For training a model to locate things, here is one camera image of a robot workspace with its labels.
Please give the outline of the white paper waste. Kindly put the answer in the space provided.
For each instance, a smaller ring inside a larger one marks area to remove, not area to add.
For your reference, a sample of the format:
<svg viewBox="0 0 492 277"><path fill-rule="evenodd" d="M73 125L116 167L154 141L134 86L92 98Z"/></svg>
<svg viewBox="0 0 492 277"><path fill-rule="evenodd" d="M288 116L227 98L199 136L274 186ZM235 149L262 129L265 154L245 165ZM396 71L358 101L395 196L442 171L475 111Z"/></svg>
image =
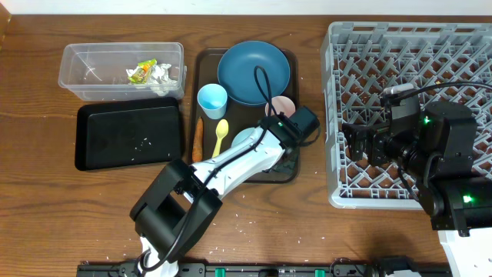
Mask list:
<svg viewBox="0 0 492 277"><path fill-rule="evenodd" d="M166 96L177 84L178 80L171 77L171 70L175 69L171 64L161 63L156 65L155 69L155 81L147 84L132 84L137 88L144 88L150 86L153 93L158 96Z"/></svg>

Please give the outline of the pink plastic cup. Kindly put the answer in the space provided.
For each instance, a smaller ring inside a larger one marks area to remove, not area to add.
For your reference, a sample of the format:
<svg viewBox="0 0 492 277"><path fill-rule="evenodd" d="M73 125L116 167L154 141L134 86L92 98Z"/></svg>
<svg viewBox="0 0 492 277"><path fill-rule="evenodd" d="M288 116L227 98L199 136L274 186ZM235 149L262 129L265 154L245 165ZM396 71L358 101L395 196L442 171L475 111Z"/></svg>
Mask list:
<svg viewBox="0 0 492 277"><path fill-rule="evenodd" d="M283 113L286 117L291 117L296 112L295 104L285 96L275 96L271 100L271 115L280 115Z"/></svg>

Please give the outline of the yellow green snack wrapper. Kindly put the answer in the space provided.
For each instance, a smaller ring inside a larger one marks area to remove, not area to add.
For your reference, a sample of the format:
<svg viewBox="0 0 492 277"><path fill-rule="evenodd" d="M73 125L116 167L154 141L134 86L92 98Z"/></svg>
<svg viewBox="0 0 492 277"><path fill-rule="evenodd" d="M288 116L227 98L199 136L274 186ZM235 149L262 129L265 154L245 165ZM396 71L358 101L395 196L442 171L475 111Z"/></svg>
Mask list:
<svg viewBox="0 0 492 277"><path fill-rule="evenodd" d="M151 59L144 62L139 62L137 67L133 70L128 69L128 80L131 84L147 84L155 81L155 69L157 60Z"/></svg>

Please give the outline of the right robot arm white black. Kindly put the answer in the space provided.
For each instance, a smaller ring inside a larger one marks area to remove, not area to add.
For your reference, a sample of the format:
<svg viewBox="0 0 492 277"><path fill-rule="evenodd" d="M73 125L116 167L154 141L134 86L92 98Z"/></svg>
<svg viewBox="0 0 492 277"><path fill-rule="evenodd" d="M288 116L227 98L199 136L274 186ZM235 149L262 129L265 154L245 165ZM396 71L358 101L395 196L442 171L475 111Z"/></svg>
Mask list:
<svg viewBox="0 0 492 277"><path fill-rule="evenodd" d="M410 175L416 201L430 216L454 276L491 274L491 180L474 172L477 122L454 102L421 108L414 100L391 107L379 125L344 123L349 156L372 166L397 164Z"/></svg>

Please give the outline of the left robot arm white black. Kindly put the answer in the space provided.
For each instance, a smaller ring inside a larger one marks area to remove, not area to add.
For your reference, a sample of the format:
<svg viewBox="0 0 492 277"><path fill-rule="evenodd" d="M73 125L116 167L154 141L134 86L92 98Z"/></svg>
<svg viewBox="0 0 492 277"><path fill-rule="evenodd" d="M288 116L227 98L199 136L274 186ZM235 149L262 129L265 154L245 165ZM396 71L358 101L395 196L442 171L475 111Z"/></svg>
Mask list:
<svg viewBox="0 0 492 277"><path fill-rule="evenodd" d="M214 158L192 165L180 159L169 162L130 211L143 247L140 272L176 275L177 261L203 236L222 199L300 148L318 126L298 115L273 115Z"/></svg>

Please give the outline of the light blue small bowl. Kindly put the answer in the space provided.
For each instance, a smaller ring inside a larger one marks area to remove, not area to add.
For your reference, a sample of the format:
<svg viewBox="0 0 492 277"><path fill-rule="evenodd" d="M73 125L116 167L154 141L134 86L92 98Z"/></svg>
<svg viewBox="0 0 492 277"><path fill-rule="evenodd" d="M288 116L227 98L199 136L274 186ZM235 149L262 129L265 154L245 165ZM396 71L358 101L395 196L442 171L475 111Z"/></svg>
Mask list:
<svg viewBox="0 0 492 277"><path fill-rule="evenodd" d="M245 139L249 138L254 132L254 127L246 128L240 131L233 139L231 147L234 148L236 145L243 142Z"/></svg>

